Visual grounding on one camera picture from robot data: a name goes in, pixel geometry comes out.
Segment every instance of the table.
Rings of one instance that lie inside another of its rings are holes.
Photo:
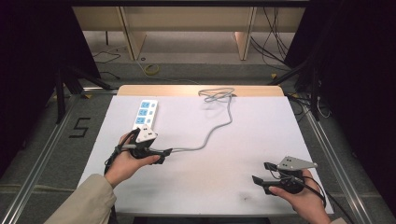
[[[121,87],[106,113],[80,183],[103,172],[103,161],[132,127],[142,99],[159,101],[153,128],[159,137],[154,148],[200,144],[207,130],[228,119],[226,104],[208,105],[196,96],[197,90],[218,87],[226,86]],[[216,130],[204,149],[173,153],[164,164],[144,167],[120,184],[115,189],[118,212],[155,217],[295,215],[286,201],[265,195],[251,178],[274,180],[262,163],[279,163],[286,155],[311,161],[289,101],[279,87],[233,88],[237,95],[231,102],[233,123]],[[246,110],[249,106],[255,109]],[[320,183],[317,172],[311,172]],[[326,211],[331,214],[331,207]]]

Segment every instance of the wooden edge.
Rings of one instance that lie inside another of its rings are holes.
[[[214,85],[124,85],[117,95],[135,96],[197,96],[198,91],[234,88],[236,96],[284,96],[278,86],[214,86]]]

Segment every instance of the left hand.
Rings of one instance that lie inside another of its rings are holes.
[[[126,137],[127,134],[123,135],[120,142]],[[149,156],[143,159],[134,158],[129,150],[122,151],[119,156],[113,161],[105,178],[111,187],[115,188],[122,181],[129,179],[139,168],[145,165],[154,163],[160,158],[160,156]]]

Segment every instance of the right hand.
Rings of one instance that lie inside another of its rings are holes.
[[[303,170],[303,176],[312,178],[311,172],[308,170]],[[319,191],[318,185],[312,179],[306,178],[305,184],[316,191]],[[298,215],[309,223],[331,223],[329,216],[324,210],[322,200],[310,189],[304,188],[303,191],[297,194],[288,193],[287,191],[277,187],[270,187],[269,190],[275,195],[288,201]]]

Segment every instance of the white cable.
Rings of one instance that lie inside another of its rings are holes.
[[[319,108],[319,101],[320,101],[320,98],[318,98],[318,103],[317,103],[318,111],[319,111],[319,113],[321,114],[321,116],[323,116],[323,118],[327,119],[327,118],[332,114],[332,111],[329,110],[329,113],[328,113],[327,115],[324,115],[324,114],[321,112],[320,108]]]
[[[201,95],[205,95],[206,96],[205,102],[207,102],[207,103],[214,102],[214,101],[218,101],[218,102],[221,102],[221,103],[228,103],[227,104],[227,112],[228,112],[229,121],[213,127],[209,131],[209,133],[206,135],[206,138],[205,138],[204,142],[199,147],[173,147],[173,151],[172,152],[175,153],[175,152],[182,152],[182,151],[196,151],[196,150],[200,150],[200,149],[202,149],[202,148],[204,148],[206,146],[207,141],[209,140],[209,137],[212,135],[212,133],[216,129],[231,124],[233,122],[233,116],[231,114],[230,104],[231,104],[231,100],[233,99],[233,92],[234,92],[234,88],[218,88],[218,89],[198,91],[198,95],[200,95],[200,96]],[[155,148],[151,148],[151,150],[162,151],[162,150],[155,149]]]

